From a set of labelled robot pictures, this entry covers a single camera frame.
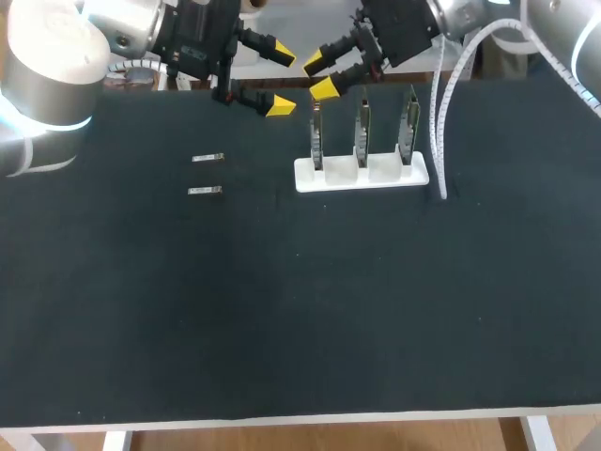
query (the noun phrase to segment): black table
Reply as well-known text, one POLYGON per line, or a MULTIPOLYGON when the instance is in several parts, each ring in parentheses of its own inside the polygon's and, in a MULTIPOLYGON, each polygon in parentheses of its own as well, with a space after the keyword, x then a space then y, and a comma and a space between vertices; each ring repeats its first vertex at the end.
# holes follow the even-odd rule
MULTIPOLYGON (((405 89, 370 88, 384 151, 405 89)), ((601 404, 601 127, 559 79, 458 88, 447 202, 296 193, 285 94, 109 93, 72 166, 0 182, 0 428, 601 404)))

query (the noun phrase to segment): cable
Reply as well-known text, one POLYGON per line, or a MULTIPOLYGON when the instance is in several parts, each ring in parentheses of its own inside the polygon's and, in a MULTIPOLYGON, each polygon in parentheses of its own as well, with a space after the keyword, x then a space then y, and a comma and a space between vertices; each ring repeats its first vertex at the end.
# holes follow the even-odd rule
MULTIPOLYGON (((459 58, 455 69, 453 70, 448 85, 445 88, 442 102, 440 104, 439 121, 436 135, 438 154, 438 164, 436 165, 436 169, 439 176, 440 196, 442 199, 447 198, 446 178, 444 173, 444 127, 447 113, 449 111, 449 105, 451 103, 451 97, 453 96, 453 92, 455 91, 455 87, 459 81, 461 71, 467 64, 471 55, 476 51, 480 43, 482 43, 487 36, 502 28, 512 28, 521 32, 522 24, 515 19, 501 19, 485 27, 466 47, 464 53, 459 58)), ((589 108, 593 110, 595 114, 601 117, 601 104, 594 97, 594 95, 589 92, 589 90, 578 80, 576 80, 572 73, 566 69, 565 66, 551 53, 543 41, 540 40, 532 30, 527 31, 526 33, 528 38, 534 43, 534 45, 536 45, 540 53, 547 60, 551 68, 553 68, 562 77, 562 79, 570 86, 570 88, 587 104, 587 106, 589 106, 589 108)))
POLYGON ((167 73, 167 65, 156 59, 132 59, 121 61, 120 63, 109 66, 109 72, 119 72, 131 68, 152 69, 159 73, 167 73))
POLYGON ((442 43, 440 44, 439 65, 437 66, 437 69, 434 72, 434 79, 432 80, 432 92, 430 93, 430 149, 432 150, 432 158, 434 159, 434 164, 436 164, 436 160, 439 156, 439 148, 436 144, 436 107, 438 103, 437 100, 439 95, 440 74, 442 73, 442 63, 444 60, 444 47, 446 40, 447 39, 443 36, 442 43))

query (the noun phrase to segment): white stand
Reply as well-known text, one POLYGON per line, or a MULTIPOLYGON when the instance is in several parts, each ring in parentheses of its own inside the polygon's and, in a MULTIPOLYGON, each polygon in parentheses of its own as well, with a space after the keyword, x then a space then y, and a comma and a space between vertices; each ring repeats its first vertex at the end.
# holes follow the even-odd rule
POLYGON ((372 153, 367 167, 360 168, 357 155, 324 157, 323 170, 316 171, 312 158, 294 162, 299 193, 323 191, 368 190, 420 186, 430 182, 424 155, 413 152, 411 166, 403 165, 398 145, 393 153, 372 153))

